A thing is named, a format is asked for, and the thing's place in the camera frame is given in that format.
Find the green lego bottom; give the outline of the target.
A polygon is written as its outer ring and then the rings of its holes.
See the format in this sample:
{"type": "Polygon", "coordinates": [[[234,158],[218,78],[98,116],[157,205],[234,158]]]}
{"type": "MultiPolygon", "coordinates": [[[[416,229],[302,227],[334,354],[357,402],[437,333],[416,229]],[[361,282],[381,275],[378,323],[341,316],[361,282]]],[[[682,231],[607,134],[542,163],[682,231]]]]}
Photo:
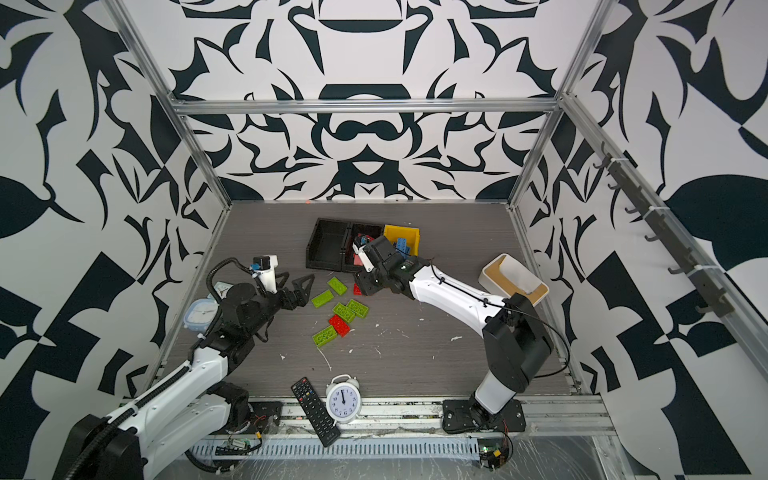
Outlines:
{"type": "Polygon", "coordinates": [[[338,336],[333,326],[328,326],[312,336],[313,343],[317,348],[322,348],[338,336]]]}

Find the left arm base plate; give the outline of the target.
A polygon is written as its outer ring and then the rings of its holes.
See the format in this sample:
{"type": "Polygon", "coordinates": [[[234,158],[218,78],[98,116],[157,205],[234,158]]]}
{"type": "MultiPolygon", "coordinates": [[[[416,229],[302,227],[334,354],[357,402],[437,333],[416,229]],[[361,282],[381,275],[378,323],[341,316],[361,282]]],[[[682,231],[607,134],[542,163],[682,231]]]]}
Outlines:
{"type": "Polygon", "coordinates": [[[280,401],[251,401],[245,420],[235,427],[225,427],[229,435],[276,433],[281,425],[283,403],[280,401]]]}

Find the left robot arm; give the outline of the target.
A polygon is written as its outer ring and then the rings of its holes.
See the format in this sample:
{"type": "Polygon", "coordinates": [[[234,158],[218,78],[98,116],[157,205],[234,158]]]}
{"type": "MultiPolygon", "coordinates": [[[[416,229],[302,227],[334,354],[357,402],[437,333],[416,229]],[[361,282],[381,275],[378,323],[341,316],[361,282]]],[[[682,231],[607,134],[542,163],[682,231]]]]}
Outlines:
{"type": "Polygon", "coordinates": [[[249,394],[226,378],[247,358],[282,310],[310,301],[315,277],[276,288],[239,283],[224,298],[187,359],[162,381],[113,412],[87,415],[70,431],[56,479],[152,479],[198,441],[219,430],[248,427],[249,394]]]}

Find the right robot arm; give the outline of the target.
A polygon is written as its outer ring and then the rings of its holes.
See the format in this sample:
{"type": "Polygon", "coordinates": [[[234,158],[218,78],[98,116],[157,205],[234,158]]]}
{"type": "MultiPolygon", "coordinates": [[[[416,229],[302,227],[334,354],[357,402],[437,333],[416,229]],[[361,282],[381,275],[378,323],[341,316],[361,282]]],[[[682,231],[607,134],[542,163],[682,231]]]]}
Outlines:
{"type": "Polygon", "coordinates": [[[456,280],[432,261],[406,255],[380,236],[353,242],[363,269],[354,274],[365,296],[388,289],[432,305],[469,326],[483,340],[488,373],[470,397],[478,414],[500,413],[524,392],[554,350],[550,326],[523,295],[502,297],[456,280]]]}

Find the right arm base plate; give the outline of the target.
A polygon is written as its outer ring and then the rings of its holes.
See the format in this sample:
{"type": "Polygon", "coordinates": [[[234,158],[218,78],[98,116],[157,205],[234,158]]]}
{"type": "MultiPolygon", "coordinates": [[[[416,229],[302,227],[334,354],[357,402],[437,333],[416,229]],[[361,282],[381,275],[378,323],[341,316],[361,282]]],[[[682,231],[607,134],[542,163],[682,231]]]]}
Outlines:
{"type": "Polygon", "coordinates": [[[474,398],[444,400],[442,402],[442,429],[447,434],[472,432],[524,432],[527,427],[522,404],[510,400],[499,412],[486,411],[474,398]]]}

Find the green lego top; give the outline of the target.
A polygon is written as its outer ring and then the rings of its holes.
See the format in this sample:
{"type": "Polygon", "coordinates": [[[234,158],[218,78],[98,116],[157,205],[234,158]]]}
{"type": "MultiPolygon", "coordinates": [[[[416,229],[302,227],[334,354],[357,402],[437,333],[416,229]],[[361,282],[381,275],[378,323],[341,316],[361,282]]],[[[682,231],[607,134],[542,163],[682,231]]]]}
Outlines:
{"type": "Polygon", "coordinates": [[[344,295],[348,291],[348,287],[336,277],[332,277],[328,281],[328,286],[336,295],[339,296],[344,295]]]}

